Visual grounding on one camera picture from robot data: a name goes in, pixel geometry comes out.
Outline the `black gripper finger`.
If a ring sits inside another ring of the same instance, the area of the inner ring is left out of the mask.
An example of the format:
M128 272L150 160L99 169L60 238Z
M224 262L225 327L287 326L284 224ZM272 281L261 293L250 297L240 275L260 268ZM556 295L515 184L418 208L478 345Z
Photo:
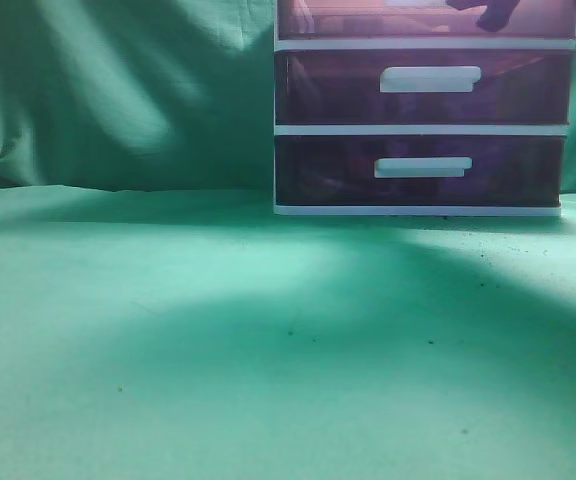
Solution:
M447 0L446 4L458 11L484 7L477 27L483 31L501 31L508 25L519 0Z

